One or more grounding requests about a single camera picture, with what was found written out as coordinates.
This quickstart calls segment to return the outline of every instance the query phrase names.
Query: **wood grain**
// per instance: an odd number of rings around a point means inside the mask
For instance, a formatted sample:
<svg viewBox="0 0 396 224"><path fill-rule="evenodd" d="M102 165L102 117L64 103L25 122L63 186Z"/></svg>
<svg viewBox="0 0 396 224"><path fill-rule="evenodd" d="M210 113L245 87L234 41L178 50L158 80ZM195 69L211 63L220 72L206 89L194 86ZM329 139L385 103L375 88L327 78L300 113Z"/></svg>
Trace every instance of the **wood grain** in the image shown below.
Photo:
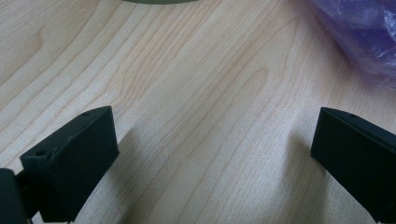
<svg viewBox="0 0 396 224"><path fill-rule="evenodd" d="M0 94L16 173L113 106L121 154L76 223L374 223L310 145L321 106L396 131L395 93L361 80L304 0L1 1Z"/></svg>

